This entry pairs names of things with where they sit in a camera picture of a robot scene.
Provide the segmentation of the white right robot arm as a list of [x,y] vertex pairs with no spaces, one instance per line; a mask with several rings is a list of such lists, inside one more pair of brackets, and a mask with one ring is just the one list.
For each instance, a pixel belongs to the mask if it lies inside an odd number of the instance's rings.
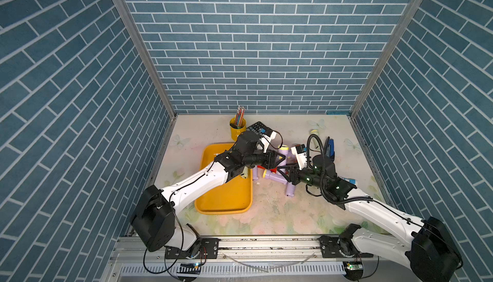
[[278,167],[289,183],[304,183],[320,190],[328,203],[379,226],[376,234],[350,224],[340,234],[338,247],[346,257],[371,254],[410,269],[421,281],[449,281],[463,266],[462,255],[444,223],[434,217],[422,219],[399,211],[339,177],[335,165]]

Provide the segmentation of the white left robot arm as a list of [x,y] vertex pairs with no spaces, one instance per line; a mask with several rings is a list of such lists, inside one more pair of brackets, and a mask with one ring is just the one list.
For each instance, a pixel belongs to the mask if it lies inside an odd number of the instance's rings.
[[278,135],[270,128],[246,130],[230,149],[192,176],[164,188],[147,187],[129,218],[146,249],[150,252],[163,247],[190,249],[199,236],[181,226],[178,214],[203,194],[239,176],[245,168],[279,166],[286,156],[269,148]]

